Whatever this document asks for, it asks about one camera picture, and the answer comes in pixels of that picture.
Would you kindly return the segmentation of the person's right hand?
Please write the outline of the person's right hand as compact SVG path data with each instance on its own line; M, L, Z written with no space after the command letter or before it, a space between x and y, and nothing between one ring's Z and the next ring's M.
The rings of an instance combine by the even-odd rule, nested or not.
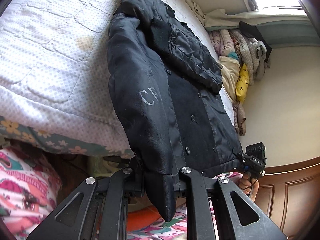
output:
M241 173L241 175L242 177L238 181L238 187L250 200L255 202L260 186L259 180L251 178L247 173Z

